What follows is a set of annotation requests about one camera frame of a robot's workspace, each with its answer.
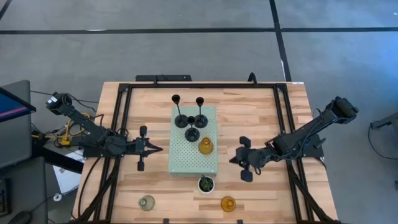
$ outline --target gray floor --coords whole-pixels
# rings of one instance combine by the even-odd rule
[[[282,27],[398,26],[397,1],[279,0],[277,7]],[[2,30],[221,26],[272,27],[268,0],[13,0],[0,21]],[[340,95],[360,110],[349,125],[322,132],[340,220],[396,223],[398,161],[378,157],[367,131],[370,122],[398,111],[398,33],[300,33],[284,34],[284,40],[292,79],[305,82],[313,109]],[[284,81],[273,33],[0,36],[0,84],[28,79],[33,90],[86,100],[99,99],[103,82],[136,75],[236,81],[250,72],[261,81]],[[33,122],[42,130],[66,121],[45,109],[46,99],[32,95],[38,109]],[[371,134],[382,154],[398,157],[390,127]],[[58,188],[48,170],[50,195]],[[74,198],[54,203],[50,218],[68,220]]]

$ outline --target green pegboard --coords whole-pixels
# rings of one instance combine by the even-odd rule
[[[188,142],[185,139],[185,131],[190,128],[178,128],[174,119],[178,116],[178,109],[172,109],[169,172],[173,177],[201,177],[202,174],[214,177],[218,170],[217,160],[217,115],[215,106],[202,106],[201,113],[207,117],[208,123],[204,128],[197,128],[200,137],[196,142]],[[181,106],[181,114],[196,116],[199,114],[197,106]],[[199,151],[199,143],[203,137],[209,137],[214,148],[209,155],[203,155]]]

